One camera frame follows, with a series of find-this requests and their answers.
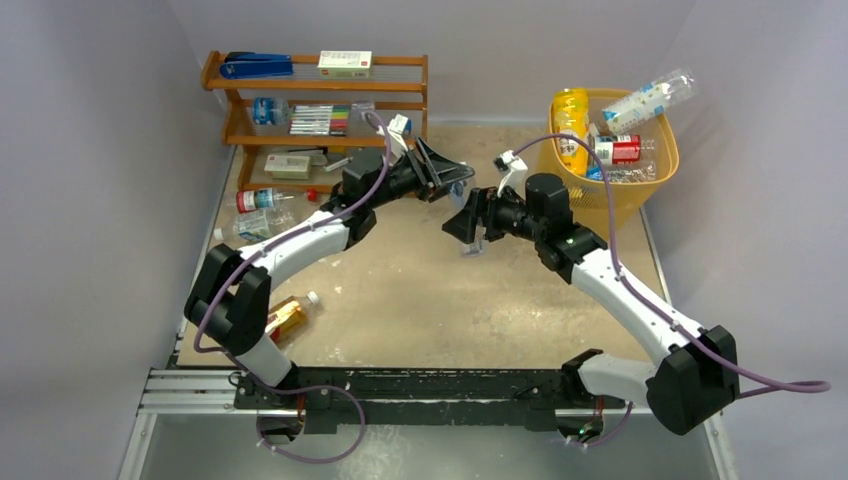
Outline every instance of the gray wall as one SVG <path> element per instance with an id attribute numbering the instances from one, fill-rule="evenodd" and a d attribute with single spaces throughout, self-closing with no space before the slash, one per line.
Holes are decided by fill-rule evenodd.
<path id="1" fill-rule="evenodd" d="M 680 170 L 648 210 L 672 297 L 744 366 L 834 384 L 727 409 L 742 478 L 845 478 L 846 22 L 840 1 L 701 1 L 660 67 L 703 89 L 671 113 Z"/>
<path id="2" fill-rule="evenodd" d="M 695 0 L 170 0 L 195 53 L 430 55 L 431 121 L 538 122 L 551 92 L 651 77 Z"/>
<path id="3" fill-rule="evenodd" d="M 3 477 L 117 475 L 221 185 L 165 0 L 0 6 Z"/>

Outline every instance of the white box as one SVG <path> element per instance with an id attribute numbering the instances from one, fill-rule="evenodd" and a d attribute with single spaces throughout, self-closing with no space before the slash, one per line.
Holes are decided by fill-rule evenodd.
<path id="1" fill-rule="evenodd" d="M 308 155 L 272 153 L 265 161 L 265 172 L 274 178 L 309 180 L 310 163 L 311 159 Z"/>
<path id="2" fill-rule="evenodd" d="M 371 78 L 371 52 L 323 50 L 318 72 L 324 78 Z"/>

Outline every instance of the plastic basket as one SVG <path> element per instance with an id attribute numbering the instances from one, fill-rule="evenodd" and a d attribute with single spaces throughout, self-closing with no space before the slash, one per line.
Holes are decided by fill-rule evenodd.
<path id="1" fill-rule="evenodd" d="M 630 93 L 628 90 L 596 88 L 589 88 L 587 91 L 589 93 L 589 117 L 592 121 L 600 118 L 600 111 L 603 107 Z M 553 119 L 551 118 L 550 108 L 548 109 L 547 125 L 548 133 L 552 133 Z M 677 142 L 674 140 L 671 125 L 669 125 L 665 115 L 645 122 L 628 133 L 644 135 L 646 138 L 655 140 L 657 179 L 653 182 L 612 184 L 616 229 L 636 213 L 660 185 L 674 175 L 677 171 L 677 165 L 680 163 L 677 154 Z M 542 142 L 536 172 L 553 173 L 562 177 L 563 183 L 568 187 L 574 220 L 591 228 L 598 235 L 608 240 L 609 213 L 607 209 L 609 205 L 604 192 L 604 183 L 571 173 L 560 162 L 556 148 L 555 139 Z"/>

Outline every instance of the wooden shelf rack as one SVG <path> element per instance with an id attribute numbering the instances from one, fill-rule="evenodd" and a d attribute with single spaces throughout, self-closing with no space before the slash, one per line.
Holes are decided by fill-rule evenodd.
<path id="1" fill-rule="evenodd" d="M 242 98 L 245 90 L 296 90 L 296 91 L 332 91 L 332 92 L 363 92 L 364 94 L 410 94 L 420 95 L 420 101 L 376 101 L 377 112 L 383 112 L 388 121 L 395 112 L 420 111 L 421 121 L 413 121 L 413 131 L 409 136 L 410 143 L 416 136 L 427 138 L 427 56 L 420 57 L 373 57 L 372 78 L 361 80 L 323 79 L 320 77 L 317 65 L 318 55 L 292 55 L 294 75 L 268 78 L 226 79 L 220 74 L 221 64 L 227 54 L 212 51 L 206 59 L 201 73 L 201 84 L 205 90 L 223 90 L 226 94 L 228 109 L 224 128 L 221 131 L 221 141 L 225 145 L 242 145 L 244 147 L 244 163 L 238 179 L 240 190 L 288 186 L 296 188 L 314 188 L 319 192 L 329 192 L 332 185 L 341 178 L 341 171 L 325 174 L 318 168 L 313 169 L 312 178 L 308 181 L 292 181 L 273 179 L 265 174 L 265 149 L 268 146 L 316 146 L 316 147 L 380 147 L 383 137 L 377 134 L 354 135 L 344 137 L 334 136 L 305 136 L 289 135 L 288 126 L 259 126 L 254 125 L 248 115 L 248 109 L 253 107 L 252 98 Z M 410 75 L 410 69 L 420 70 Z M 262 93 L 257 96 L 268 96 Z M 350 104 L 351 101 L 362 100 L 289 100 L 289 104 Z"/>

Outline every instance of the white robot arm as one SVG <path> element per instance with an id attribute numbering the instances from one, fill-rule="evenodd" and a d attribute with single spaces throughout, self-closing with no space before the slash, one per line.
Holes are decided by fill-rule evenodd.
<path id="1" fill-rule="evenodd" d="M 382 165 L 379 152 L 375 152 L 363 151 L 345 168 L 340 188 L 302 224 L 310 226 L 309 231 L 275 247 L 270 247 L 275 239 L 240 251 L 219 245 L 207 255 L 185 307 L 186 317 L 195 324 L 200 323 L 211 298 L 235 266 L 243 258 L 263 252 L 240 279 L 236 293 L 227 294 L 213 312 L 205 333 L 267 385 L 297 386 L 287 383 L 296 382 L 297 375 L 291 374 L 296 366 L 264 333 L 270 293 L 308 265 L 362 240 L 376 223 L 374 208 L 410 193 L 433 201 L 444 196 L 453 182 L 474 173 L 438 156 L 419 140 L 414 151 L 405 152 L 392 166 L 371 200 L 348 216 L 335 218 L 336 212 L 362 198 L 373 185 Z M 416 152 L 421 160 L 415 158 Z M 522 198 L 514 186 L 523 180 L 526 164 L 507 153 L 495 162 L 504 181 L 497 187 L 472 189 L 466 205 L 442 230 L 471 243 L 482 223 L 489 241 L 506 234 L 532 241 L 542 264 L 598 301 L 639 341 L 652 362 L 617 359 L 589 350 L 563 366 L 563 381 L 571 384 L 571 390 L 647 405 L 663 425 L 678 434 L 738 398 L 738 376 L 692 348 L 675 326 L 699 332 L 702 343 L 735 362 L 733 337 L 721 327 L 706 330 L 676 312 L 622 267 L 622 274 L 637 291 L 669 314 L 674 325 L 637 301 L 619 281 L 605 242 L 573 222 L 562 180 L 550 174 L 533 175 L 526 181 Z M 312 227 L 331 218 L 323 226 Z"/>

